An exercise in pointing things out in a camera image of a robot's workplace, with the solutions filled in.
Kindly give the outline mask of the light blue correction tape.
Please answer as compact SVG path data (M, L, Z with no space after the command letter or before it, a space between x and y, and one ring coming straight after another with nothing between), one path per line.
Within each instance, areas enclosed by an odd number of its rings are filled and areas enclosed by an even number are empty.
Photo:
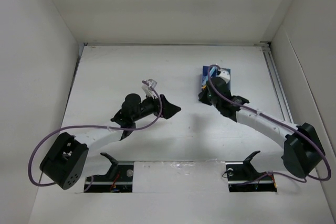
M208 73L211 77L215 77L217 74L217 67L209 67L209 66L203 66L202 68L202 81L208 80Z

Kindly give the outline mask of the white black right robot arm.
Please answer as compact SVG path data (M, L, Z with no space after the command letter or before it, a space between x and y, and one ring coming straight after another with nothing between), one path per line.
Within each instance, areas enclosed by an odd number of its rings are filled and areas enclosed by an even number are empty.
M281 121L248 106L249 101L232 95L226 81L220 77L208 79L198 97L203 104L214 106L222 116L248 126L277 143L283 149L283 164L292 175L319 181L331 178L330 164L312 125Z

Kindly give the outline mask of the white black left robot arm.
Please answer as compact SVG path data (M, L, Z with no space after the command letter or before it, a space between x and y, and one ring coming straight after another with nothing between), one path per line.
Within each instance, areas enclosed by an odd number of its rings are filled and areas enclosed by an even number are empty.
M181 108L161 94L143 101L138 94L128 94L121 109L111 119L117 128L104 126L76 136L61 133L40 164L40 170L63 190L71 188L81 177L87 156L112 142L127 138L136 129L136 121L150 115L169 119Z

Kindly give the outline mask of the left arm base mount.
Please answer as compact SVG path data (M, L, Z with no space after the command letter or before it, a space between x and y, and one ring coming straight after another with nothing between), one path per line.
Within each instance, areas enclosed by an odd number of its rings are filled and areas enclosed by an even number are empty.
M133 192L134 162L119 162L108 153L100 153L107 158L110 167L105 174L86 177L84 193L131 193Z

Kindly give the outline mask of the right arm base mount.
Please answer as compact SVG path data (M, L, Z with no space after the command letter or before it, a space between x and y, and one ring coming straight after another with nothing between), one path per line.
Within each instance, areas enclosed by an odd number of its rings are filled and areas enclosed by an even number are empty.
M254 151L243 161L226 162L222 177L227 179L230 193L277 192L273 175L258 172L252 165L252 159L260 151Z

